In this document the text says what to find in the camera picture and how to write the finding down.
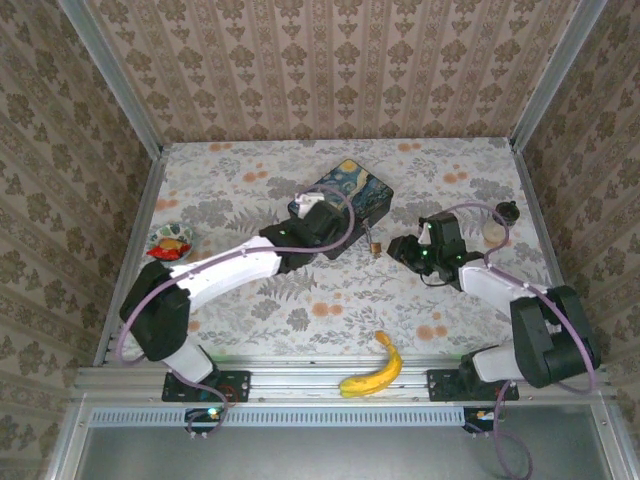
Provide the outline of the starry night painted tin box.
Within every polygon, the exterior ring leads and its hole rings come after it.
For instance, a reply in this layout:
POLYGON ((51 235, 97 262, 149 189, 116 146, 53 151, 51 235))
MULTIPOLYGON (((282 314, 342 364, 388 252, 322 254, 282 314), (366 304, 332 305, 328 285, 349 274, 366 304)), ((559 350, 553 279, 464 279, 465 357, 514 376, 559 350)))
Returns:
POLYGON ((369 230, 389 212, 394 191, 352 159, 342 161, 317 184, 340 191, 350 201, 355 213, 350 237, 336 249, 325 253, 328 259, 335 260, 362 236, 367 236, 369 230))

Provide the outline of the clear bottle with black lid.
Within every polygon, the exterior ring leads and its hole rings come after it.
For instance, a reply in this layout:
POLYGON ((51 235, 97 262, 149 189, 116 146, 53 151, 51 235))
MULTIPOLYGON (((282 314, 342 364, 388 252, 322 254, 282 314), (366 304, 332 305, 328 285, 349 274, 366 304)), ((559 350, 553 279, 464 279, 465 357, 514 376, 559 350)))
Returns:
POLYGON ((482 227, 484 240, 492 247, 499 245, 506 238, 506 229, 511 229, 519 218, 520 210, 515 200, 500 202, 482 227))

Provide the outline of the floral patterned tablecloth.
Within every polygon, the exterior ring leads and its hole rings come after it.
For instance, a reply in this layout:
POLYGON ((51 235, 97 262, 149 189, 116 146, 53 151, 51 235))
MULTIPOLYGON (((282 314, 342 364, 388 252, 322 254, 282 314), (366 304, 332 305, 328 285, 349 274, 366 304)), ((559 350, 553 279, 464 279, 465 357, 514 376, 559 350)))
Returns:
POLYGON ((472 251, 490 251, 486 208, 514 201, 521 213, 497 265, 538 284, 557 276, 537 234, 539 218, 504 138, 183 143, 162 156, 151 225, 174 222, 196 235, 191 261, 248 240, 287 219, 294 195, 352 160, 393 189, 389 212, 339 258, 317 257, 204 304, 189 336, 214 356, 377 356, 376 331, 404 356, 464 354, 511 336, 509 318, 434 277, 421 279, 372 243, 414 234, 422 217, 455 207, 472 251))

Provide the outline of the leaf-patterned bowl with teal rim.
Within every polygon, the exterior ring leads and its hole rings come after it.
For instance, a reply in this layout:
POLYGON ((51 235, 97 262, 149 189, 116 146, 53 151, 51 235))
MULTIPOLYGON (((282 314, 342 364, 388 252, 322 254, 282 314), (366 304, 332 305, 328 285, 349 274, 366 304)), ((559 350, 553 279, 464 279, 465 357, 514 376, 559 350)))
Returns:
MULTIPOLYGON (((169 223, 158 228, 156 231, 154 231, 151 234, 148 241, 147 251, 153 246, 157 245, 162 238, 174 238, 174 239, 181 240, 183 242, 187 242, 191 245, 191 250, 192 250, 195 236, 194 236, 193 230, 189 226, 181 223, 169 223)), ((180 260, 183 260, 184 258, 186 258, 189 255, 189 253, 187 253, 180 260)))

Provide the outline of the yellow banana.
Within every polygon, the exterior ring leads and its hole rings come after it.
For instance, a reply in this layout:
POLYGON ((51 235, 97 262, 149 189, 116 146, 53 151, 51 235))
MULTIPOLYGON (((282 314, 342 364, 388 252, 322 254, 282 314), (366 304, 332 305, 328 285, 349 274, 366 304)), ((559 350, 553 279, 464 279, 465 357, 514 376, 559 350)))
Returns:
POLYGON ((385 390, 400 375, 403 360, 390 337, 383 331, 375 332, 375 339, 385 347, 388 360, 386 365, 368 375, 352 376, 339 384, 339 392, 343 398, 357 398, 372 395, 385 390))

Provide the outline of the red snack packet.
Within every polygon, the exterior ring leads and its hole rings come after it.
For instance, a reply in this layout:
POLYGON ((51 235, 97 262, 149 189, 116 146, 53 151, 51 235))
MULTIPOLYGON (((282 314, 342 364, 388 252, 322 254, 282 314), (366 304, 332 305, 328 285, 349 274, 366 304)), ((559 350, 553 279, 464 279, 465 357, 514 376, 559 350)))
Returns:
POLYGON ((174 238, 162 238, 146 254, 160 261, 172 262, 182 259, 191 250, 191 245, 174 238))

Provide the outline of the small black electronics board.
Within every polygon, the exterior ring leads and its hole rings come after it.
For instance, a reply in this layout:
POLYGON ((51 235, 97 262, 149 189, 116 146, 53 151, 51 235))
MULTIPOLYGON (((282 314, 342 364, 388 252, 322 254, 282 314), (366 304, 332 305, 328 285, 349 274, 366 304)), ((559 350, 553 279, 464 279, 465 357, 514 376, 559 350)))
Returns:
POLYGON ((207 407, 188 410, 185 413, 185 430, 192 437, 206 437, 219 429, 226 421, 228 408, 207 407))
POLYGON ((493 408, 472 408, 465 407, 464 413, 464 425, 462 428, 473 435, 484 434, 488 435, 493 431, 494 427, 494 409, 493 408))

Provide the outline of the aluminium frame side rail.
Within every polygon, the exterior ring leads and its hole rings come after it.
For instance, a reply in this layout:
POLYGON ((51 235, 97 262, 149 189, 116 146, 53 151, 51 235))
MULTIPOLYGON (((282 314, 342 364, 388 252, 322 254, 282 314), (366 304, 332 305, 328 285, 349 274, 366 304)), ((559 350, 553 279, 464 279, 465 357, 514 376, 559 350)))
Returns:
POLYGON ((130 286, 135 280, 142 250, 146 244, 147 234, 163 182, 166 162, 167 150, 164 149, 160 156, 151 164, 149 175, 140 198, 140 204, 136 213, 135 221, 131 228, 127 249, 114 287, 109 309, 106 314, 104 328, 92 363, 93 367, 100 367, 104 364, 105 359, 108 356, 111 338, 120 328, 121 319, 119 317, 119 309, 127 292, 129 291, 130 286))
POLYGON ((585 320, 584 311, 564 284, 523 156, 515 151, 512 151, 512 155, 522 190, 522 199, 517 201, 518 208, 526 221, 533 225, 538 249, 544 259, 548 280, 551 281, 550 286, 532 288, 543 318, 552 330, 552 340, 559 341, 553 350, 553 356, 563 369, 568 369, 569 364, 576 364, 579 371, 586 371, 592 367, 592 359, 589 342, 580 335, 580 329, 585 326, 582 322, 585 320))

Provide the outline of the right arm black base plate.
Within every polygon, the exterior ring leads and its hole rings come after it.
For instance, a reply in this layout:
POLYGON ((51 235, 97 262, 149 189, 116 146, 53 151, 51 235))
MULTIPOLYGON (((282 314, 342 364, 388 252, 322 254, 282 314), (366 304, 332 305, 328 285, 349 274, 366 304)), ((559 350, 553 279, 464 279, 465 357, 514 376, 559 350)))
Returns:
POLYGON ((426 379, 433 402, 495 401, 505 384, 505 381, 484 382, 475 374, 458 369, 428 370, 426 379))

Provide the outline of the aluminium front mounting rail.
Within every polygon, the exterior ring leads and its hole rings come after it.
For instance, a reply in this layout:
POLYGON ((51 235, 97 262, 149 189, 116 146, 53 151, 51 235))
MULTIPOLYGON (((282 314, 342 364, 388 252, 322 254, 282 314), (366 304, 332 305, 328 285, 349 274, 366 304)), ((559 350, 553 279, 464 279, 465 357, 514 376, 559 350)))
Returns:
MULTIPOLYGON (((428 403, 429 374, 457 369, 456 357, 408 356, 399 377, 381 393, 363 399, 340 396, 338 384, 351 375, 373 372, 384 361, 374 357, 347 359, 302 357, 265 357, 251 360, 231 358, 218 363, 221 370, 246 370, 251 373, 249 402, 252 404, 397 404, 428 403)), ((168 369, 150 362, 137 366, 107 363, 78 371, 72 392, 75 397, 92 394, 97 402, 113 404, 158 404, 168 369)))

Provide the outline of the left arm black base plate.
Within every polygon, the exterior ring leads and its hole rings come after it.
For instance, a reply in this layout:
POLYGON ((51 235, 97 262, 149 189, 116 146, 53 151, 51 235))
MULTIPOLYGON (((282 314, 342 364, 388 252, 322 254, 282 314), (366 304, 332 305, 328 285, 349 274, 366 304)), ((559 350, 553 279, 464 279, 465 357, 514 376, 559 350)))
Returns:
MULTIPOLYGON (((201 381, 224 394, 230 403, 245 403, 249 399, 251 372, 241 370, 214 371, 201 381)), ((172 373, 167 373, 161 395, 163 402, 207 403, 218 401, 209 391, 196 389, 180 382, 172 373)))

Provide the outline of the aluminium frame corner post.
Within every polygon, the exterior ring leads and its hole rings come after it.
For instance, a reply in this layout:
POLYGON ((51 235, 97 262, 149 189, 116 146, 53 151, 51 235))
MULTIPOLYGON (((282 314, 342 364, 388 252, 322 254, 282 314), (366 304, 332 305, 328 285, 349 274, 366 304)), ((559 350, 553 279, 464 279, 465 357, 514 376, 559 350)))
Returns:
POLYGON ((115 49, 103 28, 99 26, 97 16, 91 12, 87 0, 58 2, 129 120, 137 138, 149 157, 157 161, 162 154, 163 141, 127 78, 121 61, 116 58, 115 49))
POLYGON ((579 1, 511 135, 513 151, 521 152, 531 139, 606 4, 607 0, 579 1))

